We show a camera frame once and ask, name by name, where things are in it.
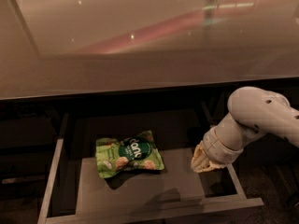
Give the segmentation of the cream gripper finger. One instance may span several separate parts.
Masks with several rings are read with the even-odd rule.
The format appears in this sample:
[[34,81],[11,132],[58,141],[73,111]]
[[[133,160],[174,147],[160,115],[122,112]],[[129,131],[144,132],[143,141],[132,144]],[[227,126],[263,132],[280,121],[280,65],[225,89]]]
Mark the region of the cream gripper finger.
[[207,166],[206,153],[201,145],[197,145],[192,156],[191,168],[195,172],[203,172]]
[[194,165],[194,171],[196,173],[211,172],[213,170],[219,170],[225,168],[224,164],[217,164],[214,162],[200,162]]

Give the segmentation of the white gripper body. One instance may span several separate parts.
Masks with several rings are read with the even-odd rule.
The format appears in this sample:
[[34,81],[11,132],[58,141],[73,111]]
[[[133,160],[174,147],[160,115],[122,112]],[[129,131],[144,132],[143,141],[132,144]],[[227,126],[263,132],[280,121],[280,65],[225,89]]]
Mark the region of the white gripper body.
[[226,147],[215,132],[216,128],[212,127],[203,138],[203,149],[208,158],[217,164],[231,164],[243,152],[243,149],[232,150]]

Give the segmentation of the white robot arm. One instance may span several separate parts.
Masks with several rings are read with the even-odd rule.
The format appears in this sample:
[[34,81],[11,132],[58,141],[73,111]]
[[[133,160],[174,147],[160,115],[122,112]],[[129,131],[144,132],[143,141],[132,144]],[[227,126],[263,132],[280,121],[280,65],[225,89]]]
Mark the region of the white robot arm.
[[299,147],[299,111],[276,92],[242,87],[229,97],[228,114],[205,133],[193,153],[196,173],[224,168],[239,157],[246,145],[274,134]]

